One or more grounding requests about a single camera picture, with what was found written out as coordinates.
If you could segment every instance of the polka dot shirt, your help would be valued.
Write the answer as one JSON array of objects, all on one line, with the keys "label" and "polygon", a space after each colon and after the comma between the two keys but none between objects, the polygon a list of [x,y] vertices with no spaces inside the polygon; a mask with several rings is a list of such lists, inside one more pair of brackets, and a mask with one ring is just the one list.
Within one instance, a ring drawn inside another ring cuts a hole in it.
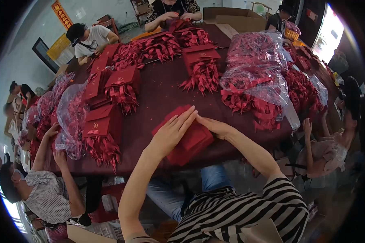
[{"label": "polka dot shirt", "polygon": [[[69,218],[79,218],[80,215],[71,215],[69,195],[62,177],[57,177],[52,172],[34,171],[26,176],[29,186],[34,186],[30,196],[25,201],[29,209],[42,220],[51,224],[67,221]],[[75,178],[77,185],[86,183],[85,177]],[[80,190],[86,203],[86,188]]]}]

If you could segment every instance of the yellow poster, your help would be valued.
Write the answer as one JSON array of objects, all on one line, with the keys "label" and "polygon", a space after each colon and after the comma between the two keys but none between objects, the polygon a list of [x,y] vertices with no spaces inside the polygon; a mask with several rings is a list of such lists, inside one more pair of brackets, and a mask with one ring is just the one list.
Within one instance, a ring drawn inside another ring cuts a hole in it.
[{"label": "yellow poster", "polygon": [[55,1],[51,6],[53,11],[56,13],[57,17],[61,21],[61,23],[65,26],[66,30],[69,29],[73,25],[73,22],[69,18],[68,14],[63,9],[62,5],[59,1]]}]

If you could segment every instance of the black and white striped shirt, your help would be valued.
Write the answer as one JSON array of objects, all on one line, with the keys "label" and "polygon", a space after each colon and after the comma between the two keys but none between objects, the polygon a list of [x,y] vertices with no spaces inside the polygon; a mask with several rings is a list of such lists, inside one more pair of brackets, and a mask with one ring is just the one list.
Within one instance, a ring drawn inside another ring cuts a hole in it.
[{"label": "black and white striped shirt", "polygon": [[[309,218],[300,193],[284,175],[268,179],[263,195],[236,195],[224,187],[197,195],[185,209],[168,242],[205,242],[217,238],[230,243],[298,242]],[[133,235],[127,242],[157,242]]]}]

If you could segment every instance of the white t-shirt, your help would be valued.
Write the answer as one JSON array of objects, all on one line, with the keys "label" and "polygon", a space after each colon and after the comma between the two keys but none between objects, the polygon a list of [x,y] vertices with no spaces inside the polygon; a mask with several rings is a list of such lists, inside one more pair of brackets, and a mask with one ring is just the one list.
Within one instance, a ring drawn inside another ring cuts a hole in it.
[{"label": "white t-shirt", "polygon": [[89,36],[85,41],[82,41],[85,45],[88,45],[94,49],[89,49],[79,43],[74,46],[74,52],[76,58],[83,56],[91,56],[98,46],[104,45],[108,42],[107,35],[110,30],[102,25],[96,25],[89,28]]}]

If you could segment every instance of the face mask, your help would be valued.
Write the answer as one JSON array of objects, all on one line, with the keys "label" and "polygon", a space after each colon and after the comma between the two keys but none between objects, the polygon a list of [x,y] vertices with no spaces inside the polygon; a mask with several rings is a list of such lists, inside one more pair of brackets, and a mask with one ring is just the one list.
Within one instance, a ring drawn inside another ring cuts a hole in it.
[{"label": "face mask", "polygon": [[19,174],[20,174],[20,180],[19,181],[21,181],[21,180],[25,180],[26,178],[24,178],[24,175],[20,172],[20,170],[18,170],[18,169],[14,169],[14,173],[15,172],[18,172]]}]

